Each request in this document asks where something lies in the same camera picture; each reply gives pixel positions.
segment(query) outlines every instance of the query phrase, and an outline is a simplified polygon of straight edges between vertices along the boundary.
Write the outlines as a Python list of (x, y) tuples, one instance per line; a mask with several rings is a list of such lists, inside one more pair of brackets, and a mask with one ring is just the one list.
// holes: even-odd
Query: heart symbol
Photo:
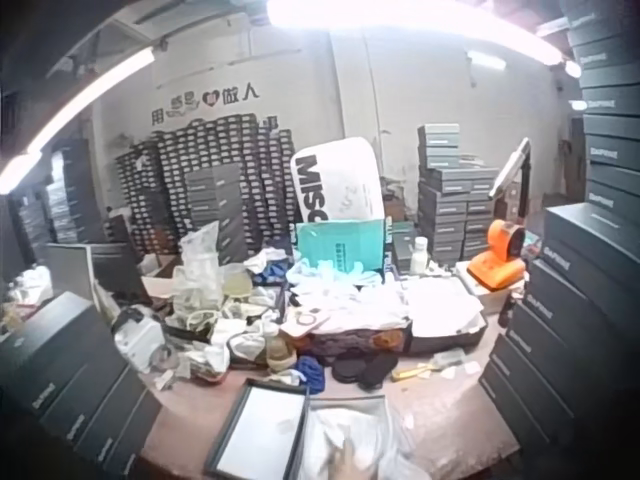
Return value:
[(220, 98), (219, 90), (214, 90), (213, 92), (204, 92), (202, 94), (202, 101), (207, 105), (209, 105), (210, 107), (213, 107), (217, 103), (219, 98)]

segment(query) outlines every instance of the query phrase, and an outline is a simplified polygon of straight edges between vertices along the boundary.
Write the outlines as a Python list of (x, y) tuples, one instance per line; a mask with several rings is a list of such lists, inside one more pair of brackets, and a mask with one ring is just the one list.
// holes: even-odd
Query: teal box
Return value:
[(319, 261), (331, 260), (336, 270), (349, 273), (355, 262), (364, 270), (380, 270), (383, 266), (385, 224), (379, 220), (340, 220), (299, 223), (298, 250), (312, 267)]

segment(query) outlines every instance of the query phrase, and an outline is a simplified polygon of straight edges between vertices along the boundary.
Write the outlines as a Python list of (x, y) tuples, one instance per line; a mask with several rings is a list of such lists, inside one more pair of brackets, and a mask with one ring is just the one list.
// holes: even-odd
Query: hand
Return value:
[(348, 437), (344, 439), (344, 448), (337, 450), (333, 456), (330, 469), (331, 480), (370, 480), (371, 472), (362, 471), (355, 465), (353, 458), (353, 442)]

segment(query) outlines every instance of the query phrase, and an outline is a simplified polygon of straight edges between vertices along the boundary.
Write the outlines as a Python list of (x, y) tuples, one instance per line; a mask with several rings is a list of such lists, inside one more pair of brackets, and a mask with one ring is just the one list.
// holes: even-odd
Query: white label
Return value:
[(513, 330), (509, 330), (509, 337), (519, 343), (525, 352), (531, 353), (531, 347), (527, 345), (522, 338), (520, 338), (520, 335), (515, 333)]
[(589, 100), (588, 108), (616, 108), (615, 100)]
[(553, 312), (545, 307), (541, 302), (539, 302), (536, 298), (533, 297), (530, 293), (527, 294), (527, 300), (529, 303), (540, 313), (542, 313), (549, 320), (553, 318)]
[(109, 448), (111, 447), (111, 445), (113, 445), (113, 439), (107, 438), (107, 441), (105, 442), (104, 447), (102, 447), (102, 451), (100, 452), (100, 455), (98, 455), (99, 463), (104, 462), (104, 459), (107, 457), (107, 453), (109, 453)]
[(558, 265), (560, 265), (562, 268), (564, 268), (567, 272), (569, 271), (569, 268), (571, 267), (571, 262), (566, 261), (556, 252), (551, 250), (549, 247), (544, 247), (544, 254), (548, 256), (551, 260), (556, 262)]
[(580, 57), (580, 63), (584, 66), (584, 65), (588, 65), (592, 62), (600, 62), (600, 61), (605, 61), (608, 58), (608, 55), (606, 52), (602, 52), (602, 53), (596, 53), (594, 55), (588, 55), (586, 57)]
[(596, 220), (600, 220), (602, 223), (606, 223), (607, 225), (609, 225), (609, 226), (611, 226), (611, 227), (613, 227), (615, 229), (620, 228), (620, 225), (617, 225), (617, 224), (613, 223), (612, 221), (607, 220), (606, 218), (602, 218), (600, 215), (592, 213), (591, 216), (593, 218), (595, 218)]
[(618, 159), (618, 152), (615, 150), (605, 150), (604, 148), (591, 148), (591, 155), (600, 155), (601, 157), (608, 157), (614, 160)]
[(606, 207), (613, 208), (614, 201), (610, 198), (605, 198), (602, 195), (596, 195), (595, 193), (589, 193), (589, 200), (605, 205)]
[(593, 12), (589, 15), (585, 15), (584, 17), (580, 17), (577, 20), (574, 20), (573, 22), (571, 22), (570, 26), (571, 28), (578, 28), (580, 25), (584, 25), (585, 23), (592, 22), (597, 18), (598, 16), (596, 15), (595, 12)]
[(480, 381), (482, 382), (482, 385), (484, 386), (484, 388), (487, 391), (487, 393), (489, 393), (489, 395), (491, 395), (491, 398), (496, 398), (496, 394), (493, 393), (493, 390), (491, 390), (491, 387), (489, 385), (487, 385), (487, 382), (485, 381), (485, 379), (483, 378)]
[(76, 419), (75, 423), (71, 427), (71, 430), (69, 430), (69, 433), (67, 433), (67, 437), (66, 437), (67, 440), (69, 440), (70, 442), (73, 440), (73, 438), (78, 433), (78, 429), (80, 428), (80, 426), (84, 422), (85, 418), (86, 417), (84, 415), (79, 415), (78, 416), (78, 418)]
[(56, 386), (53, 383), (50, 383), (49, 385), (47, 385), (47, 388), (45, 388), (42, 391), (42, 393), (38, 395), (38, 398), (36, 398), (35, 401), (31, 404), (33, 408), (35, 408), (36, 410), (40, 409), (44, 401), (47, 399), (49, 395), (53, 393), (55, 389), (56, 389)]
[(509, 371), (509, 369), (507, 368), (507, 366), (502, 363), (502, 360), (500, 360), (498, 358), (497, 355), (491, 355), (491, 359), (496, 362), (496, 365), (498, 365), (498, 367), (500, 367), (500, 370), (502, 370), (502, 372), (508, 377), (509, 375), (511, 375), (511, 372)]

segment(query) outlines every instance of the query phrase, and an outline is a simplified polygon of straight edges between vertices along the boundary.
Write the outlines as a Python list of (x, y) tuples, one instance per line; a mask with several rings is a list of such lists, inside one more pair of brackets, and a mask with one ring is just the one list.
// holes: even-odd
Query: blue cloth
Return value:
[(300, 357), (293, 368), (305, 376), (307, 381), (303, 384), (309, 387), (311, 395), (324, 392), (324, 367), (315, 358)]

